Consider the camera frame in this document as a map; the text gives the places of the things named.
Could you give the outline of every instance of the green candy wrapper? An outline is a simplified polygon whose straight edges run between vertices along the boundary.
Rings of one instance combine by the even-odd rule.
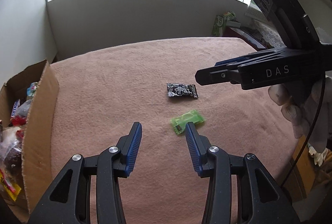
[[[227,21],[235,21],[236,15],[232,11],[227,11],[223,15],[217,15],[212,29],[211,37],[221,37],[226,29]]]
[[[185,131],[186,124],[188,122],[194,122],[194,124],[203,123],[205,118],[197,111],[191,110],[181,116],[171,119],[171,125],[177,135]]]

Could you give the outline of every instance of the snack package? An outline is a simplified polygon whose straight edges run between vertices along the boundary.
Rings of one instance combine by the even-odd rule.
[[[186,124],[188,122],[194,122],[194,124],[203,123],[205,118],[197,111],[191,110],[181,116],[171,119],[171,125],[177,135],[185,131]]]
[[[10,115],[10,120],[12,120],[15,117],[16,110],[17,110],[17,108],[19,108],[20,104],[21,104],[21,100],[17,100],[14,102],[12,113]]]
[[[8,193],[8,195],[16,201],[17,196],[21,192],[21,187],[15,182],[11,182],[8,178],[6,178],[4,172],[0,169],[0,184],[2,184]]]
[[[169,97],[175,96],[191,96],[193,98],[198,98],[196,86],[195,85],[185,85],[185,84],[167,84],[167,95]]]
[[[24,129],[21,127],[6,128],[0,143],[0,183],[14,201],[21,191],[15,179],[22,171],[23,135]]]
[[[232,11],[227,11],[223,15],[217,15],[213,25],[211,37],[221,37],[226,29],[227,21],[235,21],[236,15]]]
[[[16,109],[14,116],[11,117],[11,123],[13,126],[22,126],[27,122],[27,116],[29,108],[31,106],[31,102],[32,99],[27,100],[19,108]]]
[[[38,82],[34,82],[30,85],[30,87],[27,89],[27,100],[32,99],[34,96],[34,93],[37,90]]]

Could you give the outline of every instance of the yellow snack package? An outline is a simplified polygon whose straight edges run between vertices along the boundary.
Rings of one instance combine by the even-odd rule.
[[[10,182],[8,179],[6,179],[5,174],[1,169],[0,169],[0,184],[4,186],[6,192],[13,199],[13,201],[16,201],[17,196],[21,191],[21,187],[15,182]]]

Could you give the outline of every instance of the black candy wrapper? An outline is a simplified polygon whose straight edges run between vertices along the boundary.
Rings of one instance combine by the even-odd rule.
[[[191,96],[193,98],[198,98],[196,86],[195,85],[185,85],[185,84],[167,84],[167,95],[169,97],[175,96]]]

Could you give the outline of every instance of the black cable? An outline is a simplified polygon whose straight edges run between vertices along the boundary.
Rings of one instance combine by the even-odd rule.
[[[309,129],[309,132],[308,132],[308,136],[305,139],[300,152],[298,153],[298,155],[297,155],[294,163],[292,164],[290,170],[288,171],[288,174],[286,175],[285,179],[283,180],[283,182],[280,185],[281,188],[286,183],[286,181],[287,181],[288,177],[290,176],[290,174],[292,173],[295,165],[298,163],[298,160],[301,157],[301,155],[303,153],[303,150],[305,149],[305,147],[306,147],[306,145],[307,145],[307,143],[308,143],[308,141],[310,139],[310,136],[311,136],[311,134],[313,132],[313,129],[315,128],[315,125],[316,125],[316,122],[317,122],[317,119],[318,119],[318,116],[319,116],[319,112],[320,112],[320,109],[322,108],[322,104],[323,104],[323,98],[324,98],[324,92],[325,92],[325,78],[326,78],[326,75],[325,75],[325,72],[323,72],[323,75],[322,75],[322,89],[321,89],[321,92],[320,92],[320,97],[319,97],[319,102],[318,102],[318,107],[317,107],[317,110],[316,110],[315,117],[314,117],[313,122],[312,122],[312,124],[310,126],[310,129]]]

